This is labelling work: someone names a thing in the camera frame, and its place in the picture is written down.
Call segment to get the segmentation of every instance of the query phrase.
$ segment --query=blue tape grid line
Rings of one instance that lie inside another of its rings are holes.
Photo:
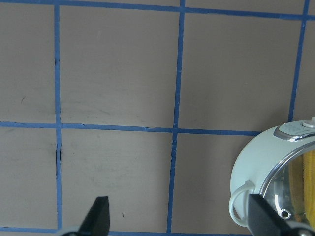
[[[181,0],[181,8],[185,8],[185,0]],[[167,225],[166,225],[167,233],[170,233],[172,230],[175,165],[176,165],[178,122],[179,122],[179,105],[180,105],[182,67],[183,67],[184,24],[185,24],[185,13],[180,12],[179,27],[178,27],[178,49],[177,49],[177,67],[176,67],[173,141],[172,141],[172,152],[171,152],[172,158],[171,158],[169,191],[168,191],[168,210],[167,210]]]
[[[62,179],[61,179],[61,101],[60,101],[60,7],[58,0],[54,5],[54,32],[55,32],[55,114],[56,114],[56,195],[57,195],[57,226],[63,227],[62,214]]]
[[[43,4],[54,5],[57,0],[0,0],[7,3],[24,3],[24,4]],[[160,6],[160,5],[145,5],[145,4],[129,4],[129,3],[111,3],[111,2],[93,2],[93,1],[75,1],[75,0],[60,0],[59,5],[64,6],[83,6],[83,7],[105,7],[117,9],[134,9],[134,10],[152,10],[152,11],[169,11],[169,12],[184,12],[195,14],[220,14],[230,16],[253,16],[262,18],[276,18],[287,20],[315,20],[315,16],[304,16],[300,14],[285,14],[285,13],[270,13],[270,12],[255,12],[255,11],[237,11],[237,10],[220,10],[220,9],[205,9],[195,7],[177,7],[177,6]]]
[[[47,233],[54,234],[54,229],[37,229],[37,228],[17,228],[17,227],[0,227],[0,232],[22,232],[22,233]]]
[[[56,129],[56,124],[49,123],[17,123],[0,122],[0,127],[13,128],[46,128]],[[213,135],[241,135],[256,136],[261,131],[246,130],[216,130],[216,129],[183,129],[183,128],[163,128],[163,127],[142,127],[142,126],[124,126],[107,124],[61,124],[61,129],[99,129],[99,130],[118,130],[118,131],[139,131],[139,132],[158,132],[158,133],[181,133],[181,134],[213,134]]]
[[[306,16],[309,11],[309,6],[310,6],[310,0],[305,0],[304,9],[303,9],[304,19],[301,22],[300,38],[299,38],[299,44],[298,44],[298,50],[297,50],[297,56],[296,56],[294,80],[293,80],[292,93],[291,93],[290,109],[289,109],[289,116],[288,116],[289,122],[293,121],[293,116],[294,116],[296,93],[298,89],[299,74],[300,74],[302,52],[303,52],[304,35],[305,35],[306,22],[307,22]]]
[[[55,234],[54,229],[36,229],[36,228],[7,228],[0,227],[0,232],[21,232],[21,233],[44,233]],[[109,236],[249,236],[241,234],[183,234],[183,233],[154,233],[154,232],[121,232],[110,231]]]

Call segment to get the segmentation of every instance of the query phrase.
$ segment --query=kettle handle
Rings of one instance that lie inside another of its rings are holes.
[[[231,198],[230,198],[230,201],[229,201],[229,204],[228,204],[228,210],[230,212],[230,215],[232,217],[232,219],[234,220],[234,222],[240,226],[243,226],[243,227],[247,227],[247,206],[244,205],[243,208],[244,208],[244,212],[245,215],[242,219],[238,218],[235,216],[234,214],[234,203],[235,203],[235,200],[237,199],[237,197],[242,194],[242,193],[245,193],[245,192],[249,192],[249,194],[253,193],[255,190],[255,185],[251,182],[251,181],[246,181],[241,187],[239,187],[238,189],[236,189],[234,191],[234,193],[232,194]]]

